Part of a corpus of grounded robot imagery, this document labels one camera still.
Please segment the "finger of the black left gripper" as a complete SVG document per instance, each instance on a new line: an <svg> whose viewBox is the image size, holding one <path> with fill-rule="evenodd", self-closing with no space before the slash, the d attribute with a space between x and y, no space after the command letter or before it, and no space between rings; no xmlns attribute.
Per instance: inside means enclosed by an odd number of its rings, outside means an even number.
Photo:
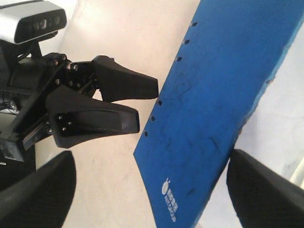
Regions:
<svg viewBox="0 0 304 228"><path fill-rule="evenodd" d="M92 65L105 102L147 100L159 96L158 79L127 69L113 58L97 56L92 60Z"/></svg>

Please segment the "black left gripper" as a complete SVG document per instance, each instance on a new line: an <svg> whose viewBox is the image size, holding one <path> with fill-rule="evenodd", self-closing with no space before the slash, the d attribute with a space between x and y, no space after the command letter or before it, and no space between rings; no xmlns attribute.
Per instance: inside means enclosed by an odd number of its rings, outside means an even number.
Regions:
<svg viewBox="0 0 304 228"><path fill-rule="evenodd" d="M92 61L75 62L67 69L63 55L17 64L14 77L21 85L0 88L0 108L19 111L0 131L0 151L7 159L23 162L34 144L53 136L60 148L108 136L140 131L138 111L93 99L99 89Z"/></svg>

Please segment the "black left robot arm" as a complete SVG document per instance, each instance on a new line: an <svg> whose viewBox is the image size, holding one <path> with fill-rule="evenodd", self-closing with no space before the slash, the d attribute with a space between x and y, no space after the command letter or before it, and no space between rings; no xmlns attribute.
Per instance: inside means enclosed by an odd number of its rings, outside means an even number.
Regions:
<svg viewBox="0 0 304 228"><path fill-rule="evenodd" d="M122 100L150 100L158 80L108 56L72 62L42 55L37 41L0 43L0 109L14 115L0 131L5 158L25 161L26 151L52 136L59 148L140 131L138 111Z"/></svg>

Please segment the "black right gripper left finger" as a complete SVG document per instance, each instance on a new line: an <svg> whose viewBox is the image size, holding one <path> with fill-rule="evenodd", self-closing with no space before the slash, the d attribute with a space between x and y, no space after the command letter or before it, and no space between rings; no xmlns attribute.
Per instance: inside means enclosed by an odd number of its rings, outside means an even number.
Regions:
<svg viewBox="0 0 304 228"><path fill-rule="evenodd" d="M76 191L76 165L63 151L0 192L2 228L60 228Z"/></svg>

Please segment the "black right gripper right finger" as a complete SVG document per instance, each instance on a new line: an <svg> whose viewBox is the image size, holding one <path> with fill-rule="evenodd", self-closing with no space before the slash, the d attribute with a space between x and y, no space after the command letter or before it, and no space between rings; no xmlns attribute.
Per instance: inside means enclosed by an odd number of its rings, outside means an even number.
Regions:
<svg viewBox="0 0 304 228"><path fill-rule="evenodd" d="M304 190L245 151L231 152L226 183L242 227L304 226Z"/></svg>

